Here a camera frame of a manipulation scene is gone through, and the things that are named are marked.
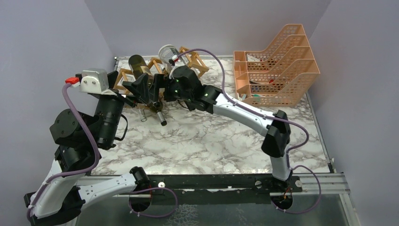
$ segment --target lavender wall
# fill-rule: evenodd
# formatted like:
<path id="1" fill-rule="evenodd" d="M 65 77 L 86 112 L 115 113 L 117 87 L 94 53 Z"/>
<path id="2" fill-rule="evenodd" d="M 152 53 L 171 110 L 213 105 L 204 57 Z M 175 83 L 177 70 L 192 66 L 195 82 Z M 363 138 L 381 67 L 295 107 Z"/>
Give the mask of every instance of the lavender wall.
<path id="1" fill-rule="evenodd" d="M 38 189 L 57 147 L 48 128 L 67 108 L 63 81 L 114 60 L 83 0 L 0 0 L 0 21 L 0 225 L 23 226 L 23 195 Z M 93 113 L 93 97 L 70 94 Z"/>
<path id="2" fill-rule="evenodd" d="M 364 226 L 397 225 L 399 2 L 332 0 L 310 42 L 311 99 Z"/>
<path id="3" fill-rule="evenodd" d="M 85 0 L 112 53 L 156 55 L 161 46 L 218 55 L 262 50 L 285 24 L 310 37 L 331 0 Z"/>

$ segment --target orange plastic organizer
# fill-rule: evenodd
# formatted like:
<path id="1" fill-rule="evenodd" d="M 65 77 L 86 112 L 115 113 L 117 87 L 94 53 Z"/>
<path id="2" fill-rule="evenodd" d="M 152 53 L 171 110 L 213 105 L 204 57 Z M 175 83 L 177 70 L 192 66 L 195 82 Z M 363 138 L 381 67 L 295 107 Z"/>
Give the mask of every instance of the orange plastic organizer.
<path id="1" fill-rule="evenodd" d="M 287 24 L 263 51 L 235 51 L 238 99 L 254 106 L 295 106 L 320 74 L 302 24 Z"/>

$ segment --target floor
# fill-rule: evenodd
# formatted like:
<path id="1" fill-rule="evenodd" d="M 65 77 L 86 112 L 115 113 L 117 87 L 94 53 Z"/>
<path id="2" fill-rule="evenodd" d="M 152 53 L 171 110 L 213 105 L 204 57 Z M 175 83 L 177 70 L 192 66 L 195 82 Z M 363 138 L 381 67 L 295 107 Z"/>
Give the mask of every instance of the floor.
<path id="1" fill-rule="evenodd" d="M 226 71 L 226 91 L 234 95 L 231 58 L 221 59 Z M 201 77 L 203 84 L 221 87 L 221 70 L 215 60 L 204 63 L 210 70 Z M 120 60 L 120 68 L 129 69 L 127 60 Z M 315 172 L 329 172 L 325 152 L 316 129 L 308 99 L 304 96 L 294 108 L 262 108 L 287 113 L 288 118 L 303 125 L 310 134 L 309 142 L 290 152 L 290 163 L 305 165 Z M 115 148 L 100 150 L 102 159 L 92 175 L 118 175 L 134 166 L 141 166 L 147 174 L 232 174 L 271 173 L 269 156 L 260 149 L 263 138 L 252 129 L 229 118 L 200 111 L 189 112 L 175 102 L 166 103 L 163 114 L 167 126 L 160 125 L 156 115 L 147 112 L 148 120 L 140 121 L 136 109 L 125 109 L 128 132 L 123 141 L 115 141 Z M 117 136 L 126 124 L 120 121 Z M 305 134 L 291 126 L 291 144 L 299 144 Z M 306 172 L 298 169 L 296 173 Z"/>

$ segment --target screw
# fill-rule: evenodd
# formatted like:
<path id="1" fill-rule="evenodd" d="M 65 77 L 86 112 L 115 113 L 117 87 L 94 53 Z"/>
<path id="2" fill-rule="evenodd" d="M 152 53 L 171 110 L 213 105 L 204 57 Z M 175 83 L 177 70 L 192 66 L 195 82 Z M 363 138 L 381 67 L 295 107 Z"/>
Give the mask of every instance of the screw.
<path id="1" fill-rule="evenodd" d="M 260 182 L 259 180 L 255 182 L 255 186 L 257 188 L 261 188 L 262 187 L 262 182 Z"/>
<path id="2" fill-rule="evenodd" d="M 302 187 L 302 181 L 297 180 L 297 181 L 295 182 L 295 185 L 296 185 L 297 187 Z"/>

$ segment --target dark glass bottle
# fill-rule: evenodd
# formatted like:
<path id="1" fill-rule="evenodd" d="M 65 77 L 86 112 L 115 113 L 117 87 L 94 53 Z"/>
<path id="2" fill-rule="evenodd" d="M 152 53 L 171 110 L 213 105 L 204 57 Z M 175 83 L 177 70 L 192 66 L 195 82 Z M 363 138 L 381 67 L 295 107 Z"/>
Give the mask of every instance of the dark glass bottle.
<path id="1" fill-rule="evenodd" d="M 150 87 L 154 81 L 154 76 L 145 63 L 144 58 L 140 55 L 133 55 L 129 58 L 128 63 L 136 79 L 144 73 L 148 74 L 148 87 Z"/>

